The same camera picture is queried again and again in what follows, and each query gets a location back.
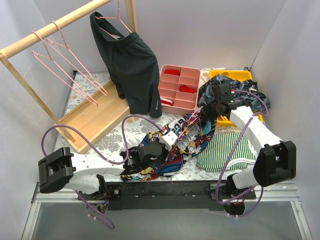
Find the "colourful comic print shorts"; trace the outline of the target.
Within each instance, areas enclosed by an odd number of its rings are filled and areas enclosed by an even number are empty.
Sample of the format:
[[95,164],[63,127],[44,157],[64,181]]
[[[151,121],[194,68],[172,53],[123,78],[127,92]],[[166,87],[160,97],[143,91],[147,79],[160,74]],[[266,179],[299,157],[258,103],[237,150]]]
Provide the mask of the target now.
[[[175,125],[180,123],[182,117],[167,123],[163,126],[165,131],[174,132]],[[140,181],[147,182],[160,177],[171,177],[181,170],[187,162],[187,158],[193,158],[201,153],[213,139],[216,131],[216,120],[205,120],[202,116],[204,134],[196,139],[189,146],[180,148],[176,143],[172,146],[163,164],[152,165],[139,170],[135,174],[122,174],[120,176],[123,182]]]

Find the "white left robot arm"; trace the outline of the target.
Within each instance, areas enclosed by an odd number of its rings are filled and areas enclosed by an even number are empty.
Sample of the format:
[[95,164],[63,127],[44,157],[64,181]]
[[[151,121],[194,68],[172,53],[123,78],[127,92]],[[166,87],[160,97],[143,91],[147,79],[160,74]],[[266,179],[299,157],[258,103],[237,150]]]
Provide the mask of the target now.
[[162,164],[171,149],[161,141],[131,147],[126,162],[115,164],[99,156],[72,153],[69,147],[62,147],[38,162],[39,191],[50,194],[67,188],[101,200],[107,193],[104,175],[137,174],[152,165]]

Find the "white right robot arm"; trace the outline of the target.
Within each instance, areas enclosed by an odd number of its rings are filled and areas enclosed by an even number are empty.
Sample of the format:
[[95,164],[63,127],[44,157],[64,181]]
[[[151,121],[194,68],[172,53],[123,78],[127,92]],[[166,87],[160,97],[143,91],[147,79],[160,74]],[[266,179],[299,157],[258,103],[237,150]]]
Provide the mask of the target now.
[[297,148],[292,141],[283,141],[273,134],[251,110],[248,103],[236,98],[227,83],[212,87],[214,99],[205,105],[200,115],[206,120],[216,120],[219,116],[227,117],[241,129],[241,136],[246,136],[257,152],[253,169],[235,173],[227,177],[223,189],[232,199],[237,199],[250,188],[268,187],[291,180],[297,173]]

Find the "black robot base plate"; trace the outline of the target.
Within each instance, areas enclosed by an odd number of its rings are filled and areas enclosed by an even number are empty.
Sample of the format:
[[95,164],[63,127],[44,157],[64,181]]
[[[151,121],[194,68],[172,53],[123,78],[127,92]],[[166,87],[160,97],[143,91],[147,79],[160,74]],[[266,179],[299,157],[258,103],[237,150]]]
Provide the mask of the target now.
[[215,180],[106,182],[108,209],[207,209],[223,211],[214,199]]

